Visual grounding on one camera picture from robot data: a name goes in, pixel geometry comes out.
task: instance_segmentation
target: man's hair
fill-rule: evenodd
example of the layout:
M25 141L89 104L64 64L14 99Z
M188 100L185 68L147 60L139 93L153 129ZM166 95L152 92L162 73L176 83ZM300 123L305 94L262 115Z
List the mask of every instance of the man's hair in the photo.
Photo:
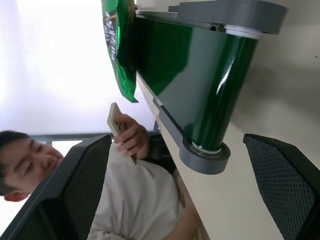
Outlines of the man's hair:
M28 139L30 138L29 135L16 132L16 131L1 131L0 132L0 196L5 196L15 190L14 187L11 187L5 184L5 176L6 176L6 166L1 162L1 151L3 148L20 139Z

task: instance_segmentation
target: man's hand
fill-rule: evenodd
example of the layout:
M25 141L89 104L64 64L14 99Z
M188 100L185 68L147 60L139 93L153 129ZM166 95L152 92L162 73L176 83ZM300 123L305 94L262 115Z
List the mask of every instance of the man's hand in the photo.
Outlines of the man's hand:
M126 131L114 139L114 143L122 143L117 150L126 151L127 157L137 154L138 159L145 159L149 153L149 135L145 127L128 115L118 116L114 121L126 127Z

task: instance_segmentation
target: green plastic film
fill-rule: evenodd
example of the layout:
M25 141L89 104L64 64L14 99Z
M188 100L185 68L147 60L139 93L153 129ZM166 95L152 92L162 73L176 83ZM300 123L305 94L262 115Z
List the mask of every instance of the green plastic film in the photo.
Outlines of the green plastic film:
M132 103L136 90L134 0L102 0L105 41L121 94Z
M257 40L137 18L137 71L190 140L220 148Z

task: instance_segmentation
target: gray plastic bracket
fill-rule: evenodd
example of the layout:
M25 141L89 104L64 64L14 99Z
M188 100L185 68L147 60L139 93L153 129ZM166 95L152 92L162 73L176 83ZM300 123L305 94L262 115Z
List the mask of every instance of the gray plastic bracket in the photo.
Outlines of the gray plastic bracket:
M268 34L278 34L288 9L284 6L260 0L215 0L181 2L170 6L170 12L178 12L178 19L239 26Z
M207 175L222 173L230 157L230 150L224 143L222 144L222 154L209 156L200 154L191 147L191 141L187 138L183 130L176 124L163 105L159 105L155 99L153 103L159 109L159 119L169 131L173 140L179 147L179 156L182 162L190 169Z

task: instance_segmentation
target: white shirt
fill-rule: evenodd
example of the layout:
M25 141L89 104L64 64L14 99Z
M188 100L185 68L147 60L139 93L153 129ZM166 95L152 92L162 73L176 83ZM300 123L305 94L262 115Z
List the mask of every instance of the white shirt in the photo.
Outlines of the white shirt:
M182 213L176 182L164 168L134 165L111 145L88 240L163 240Z

